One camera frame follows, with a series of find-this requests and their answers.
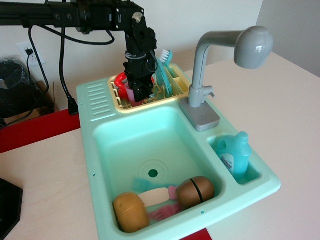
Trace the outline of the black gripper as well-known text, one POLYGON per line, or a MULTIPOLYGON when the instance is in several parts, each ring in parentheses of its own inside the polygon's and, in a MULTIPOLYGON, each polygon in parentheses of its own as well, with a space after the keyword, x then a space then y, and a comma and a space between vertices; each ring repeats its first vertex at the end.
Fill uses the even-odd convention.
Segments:
POLYGON ((147 53, 125 52, 127 62, 123 65, 125 73, 129 77, 129 87, 133 90, 135 102, 152 99, 154 97, 154 84, 152 75, 156 72, 158 64, 154 51, 147 53))

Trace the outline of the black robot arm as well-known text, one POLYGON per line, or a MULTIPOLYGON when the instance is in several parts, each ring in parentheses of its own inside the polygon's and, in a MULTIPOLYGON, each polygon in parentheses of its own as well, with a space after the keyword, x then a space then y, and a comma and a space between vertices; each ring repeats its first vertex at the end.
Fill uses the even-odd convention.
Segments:
POLYGON ((0 3, 2 26, 38 26, 48 30, 75 28, 88 35, 123 31, 126 51, 124 73, 136 102, 153 97, 152 75, 158 68, 156 33, 147 26, 145 10, 130 0, 71 0, 69 2, 0 3))

